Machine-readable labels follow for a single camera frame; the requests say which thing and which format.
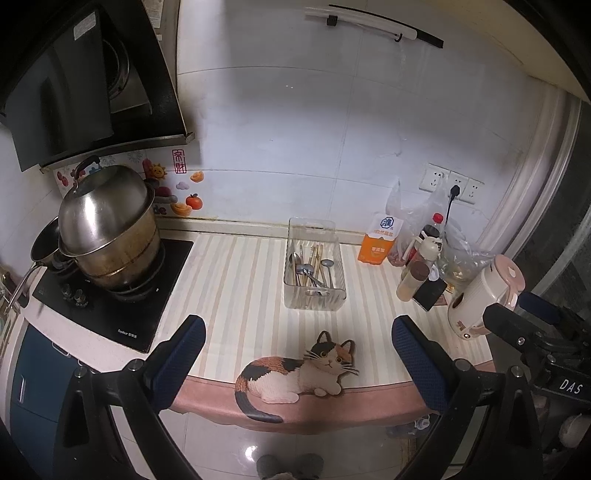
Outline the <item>medium steel spoon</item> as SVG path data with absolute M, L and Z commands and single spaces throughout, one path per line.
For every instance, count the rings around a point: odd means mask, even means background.
M 335 266 L 335 262 L 332 261 L 332 259 L 324 258 L 324 259 L 321 260 L 321 264 L 322 264 L 322 267 L 324 267 L 325 272 L 328 275 L 328 285 L 329 285 L 329 288 L 334 289 L 335 288 L 335 284 L 334 284 L 334 280 L 332 279 L 332 267 Z

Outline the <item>large steel spoon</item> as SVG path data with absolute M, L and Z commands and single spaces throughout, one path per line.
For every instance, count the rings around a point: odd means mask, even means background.
M 301 274 L 304 275 L 304 277 L 307 277 L 308 280 L 311 281 L 312 286 L 325 288 L 327 285 L 325 285 L 325 283 L 323 283 L 321 280 L 315 278 L 314 272 L 314 267 L 311 266 L 311 264 L 297 265 L 297 274 Z
M 301 256 L 296 251 L 290 254 L 290 266 L 293 270 L 294 285 L 301 286 Z

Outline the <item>cream-band wooden chopstick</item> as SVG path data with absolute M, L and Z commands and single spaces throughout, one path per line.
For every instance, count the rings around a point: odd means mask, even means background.
M 297 285 L 308 286 L 308 276 L 303 272 L 297 272 Z

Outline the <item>blue-marble-band wooden chopstick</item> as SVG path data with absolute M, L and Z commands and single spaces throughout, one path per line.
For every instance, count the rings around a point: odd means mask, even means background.
M 315 244 L 315 275 L 321 275 L 322 265 L 322 245 L 320 243 Z

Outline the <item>marble-band wooden chopstick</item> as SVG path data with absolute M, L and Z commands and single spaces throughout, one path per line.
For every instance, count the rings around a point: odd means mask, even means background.
M 311 256 L 310 256 L 310 264 L 312 268 L 312 273 L 315 274 L 315 270 L 317 270 L 317 266 L 315 263 L 317 262 L 317 244 L 311 245 Z

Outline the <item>white pink electric kettle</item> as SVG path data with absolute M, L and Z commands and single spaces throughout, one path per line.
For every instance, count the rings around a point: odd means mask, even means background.
M 486 308 L 499 303 L 513 311 L 525 287 L 519 267 L 509 257 L 496 255 L 450 304 L 450 327 L 463 340 L 487 335 L 489 331 L 483 320 Z

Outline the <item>black induction cooktop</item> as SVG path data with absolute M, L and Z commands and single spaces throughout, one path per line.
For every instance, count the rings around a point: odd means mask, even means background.
M 188 240 L 162 239 L 148 270 L 114 290 L 93 284 L 79 270 L 69 276 L 46 272 L 33 296 L 71 322 L 146 353 L 192 246 Z

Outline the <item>black phone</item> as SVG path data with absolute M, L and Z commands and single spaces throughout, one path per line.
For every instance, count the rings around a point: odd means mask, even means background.
M 444 296 L 448 284 L 443 279 L 435 281 L 426 280 L 423 285 L 414 294 L 413 299 L 425 310 L 430 311 L 436 306 L 440 299 L 443 299 L 442 305 L 447 301 Z

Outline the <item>striped cat table mat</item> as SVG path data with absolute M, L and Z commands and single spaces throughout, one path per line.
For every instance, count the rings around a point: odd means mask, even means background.
M 322 332 L 356 344 L 356 374 L 342 378 L 342 393 L 311 394 L 293 405 L 270 406 L 279 415 L 277 433 L 315 434 L 356 426 L 391 427 L 428 413 L 391 342 L 394 318 L 410 316 L 453 358 L 484 371 L 494 369 L 485 339 L 464 341 L 450 329 L 447 310 L 402 302 L 394 290 L 399 271 L 389 264 L 360 263 L 358 249 L 342 245 L 346 301 L 337 311 L 294 310 L 283 300 L 283 238 L 175 231 L 192 247 L 158 327 L 169 337 L 190 314 L 204 319 L 206 342 L 172 408 L 221 425 L 263 430 L 235 403 L 235 379 L 264 356 L 298 358 Z

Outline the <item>small steel saucepan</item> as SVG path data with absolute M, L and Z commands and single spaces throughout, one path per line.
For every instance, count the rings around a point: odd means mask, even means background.
M 37 235 L 30 250 L 32 264 L 12 293 L 4 311 L 5 314 L 9 314 L 14 302 L 20 297 L 20 294 L 31 274 L 37 268 L 43 266 L 48 267 L 52 265 L 53 258 L 59 251 L 59 238 L 60 234 L 58 218 L 55 217 Z

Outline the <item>orange and white salt box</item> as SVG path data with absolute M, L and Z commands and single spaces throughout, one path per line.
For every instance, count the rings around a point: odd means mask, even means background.
M 358 260 L 370 265 L 381 265 L 396 243 L 404 221 L 386 213 L 375 214 L 360 248 Z

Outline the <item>large steel stock pot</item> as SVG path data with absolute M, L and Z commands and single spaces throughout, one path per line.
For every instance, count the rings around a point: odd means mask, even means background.
M 59 250 L 96 285 L 124 289 L 142 277 L 160 249 L 155 191 L 124 165 L 98 167 L 92 155 L 74 170 L 58 213 Z

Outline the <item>clear plastic utensil bin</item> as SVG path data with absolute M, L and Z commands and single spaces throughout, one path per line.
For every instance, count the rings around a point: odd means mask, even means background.
M 335 224 L 290 218 L 283 270 L 288 309 L 338 311 L 346 302 L 346 279 Z

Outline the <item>white wall socket strip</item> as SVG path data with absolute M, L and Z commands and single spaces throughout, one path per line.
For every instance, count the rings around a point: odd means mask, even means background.
M 419 189 L 434 192 L 440 185 L 448 185 L 449 189 L 459 188 L 457 200 L 470 205 L 476 205 L 484 194 L 485 184 L 479 180 L 467 177 L 459 172 L 429 163 L 419 183 Z

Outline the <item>fruit wall stickers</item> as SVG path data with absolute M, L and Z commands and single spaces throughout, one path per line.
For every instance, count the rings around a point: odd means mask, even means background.
M 188 218 L 204 209 L 200 187 L 204 186 L 204 167 L 198 147 L 162 147 L 105 155 L 76 174 L 79 161 L 52 167 L 52 175 L 62 196 L 73 186 L 74 178 L 86 178 L 100 169 L 124 165 L 134 170 L 155 192 L 153 211 L 159 216 Z

